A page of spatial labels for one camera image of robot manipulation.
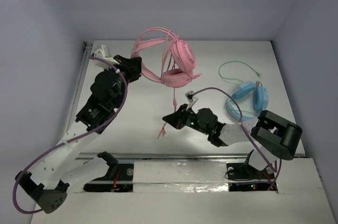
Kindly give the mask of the pink headphones with cable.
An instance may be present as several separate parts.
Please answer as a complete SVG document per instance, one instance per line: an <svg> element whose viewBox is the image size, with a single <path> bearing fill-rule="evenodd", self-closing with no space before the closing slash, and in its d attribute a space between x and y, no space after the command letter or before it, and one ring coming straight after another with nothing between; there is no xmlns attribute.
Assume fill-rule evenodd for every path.
<svg viewBox="0 0 338 224"><path fill-rule="evenodd" d="M141 38L148 32L162 32L166 34L164 38L156 38L142 41ZM142 76L146 79L160 83L173 89L176 92L177 88L181 88L189 84L192 80L201 76L194 74L193 70L196 67L196 57L189 44L182 40L179 35L172 30L163 27L151 27L144 31L136 39L131 57L139 57L139 52L143 49L164 43L161 62L161 75L157 76L151 72L144 64L142 64Z"/></svg>

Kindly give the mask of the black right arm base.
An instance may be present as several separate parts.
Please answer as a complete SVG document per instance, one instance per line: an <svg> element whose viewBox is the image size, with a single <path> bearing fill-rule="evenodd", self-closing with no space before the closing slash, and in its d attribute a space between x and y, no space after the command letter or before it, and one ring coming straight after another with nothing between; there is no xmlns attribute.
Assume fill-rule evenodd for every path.
<svg viewBox="0 0 338 224"><path fill-rule="evenodd" d="M228 180L230 192L278 191L275 172L269 166L258 171L249 165L253 154L249 152L242 163L228 163L224 177Z"/></svg>

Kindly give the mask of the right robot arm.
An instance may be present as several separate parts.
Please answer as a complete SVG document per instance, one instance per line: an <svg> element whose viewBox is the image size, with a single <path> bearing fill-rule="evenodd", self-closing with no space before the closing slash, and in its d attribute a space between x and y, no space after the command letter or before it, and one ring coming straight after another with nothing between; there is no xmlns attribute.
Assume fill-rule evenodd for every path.
<svg viewBox="0 0 338 224"><path fill-rule="evenodd" d="M250 178L256 178L277 160L293 160L303 134L299 125L269 110L262 111L254 120L227 124L218 121L209 108L194 112L188 104L183 104L162 120L177 130L183 127L194 129L206 135L216 147L248 140L253 151L248 154L243 170Z"/></svg>

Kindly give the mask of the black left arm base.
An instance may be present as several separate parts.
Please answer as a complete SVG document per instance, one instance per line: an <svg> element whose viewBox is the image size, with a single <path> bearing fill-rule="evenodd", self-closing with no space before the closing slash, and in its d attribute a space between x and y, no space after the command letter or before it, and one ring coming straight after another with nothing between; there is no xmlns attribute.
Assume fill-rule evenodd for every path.
<svg viewBox="0 0 338 224"><path fill-rule="evenodd" d="M133 192L134 163L119 163L108 152L97 155L105 165L107 171L101 177L86 183L83 187L85 192Z"/></svg>

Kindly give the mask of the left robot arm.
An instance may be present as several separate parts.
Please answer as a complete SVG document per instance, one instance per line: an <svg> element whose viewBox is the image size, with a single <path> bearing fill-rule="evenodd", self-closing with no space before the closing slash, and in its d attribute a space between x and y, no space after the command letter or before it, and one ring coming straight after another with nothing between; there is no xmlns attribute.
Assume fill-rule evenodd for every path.
<svg viewBox="0 0 338 224"><path fill-rule="evenodd" d="M96 75L90 97L56 146L42 153L16 176L12 201L20 213L30 214L30 211L18 205L18 188L40 206L38 212L52 213L65 202L68 193L82 192L88 182L96 178L111 179L118 172L118 160L108 152L97 154L77 169L69 167L121 112L128 84L141 76L142 59L119 55L111 60L94 55L90 59L108 67Z"/></svg>

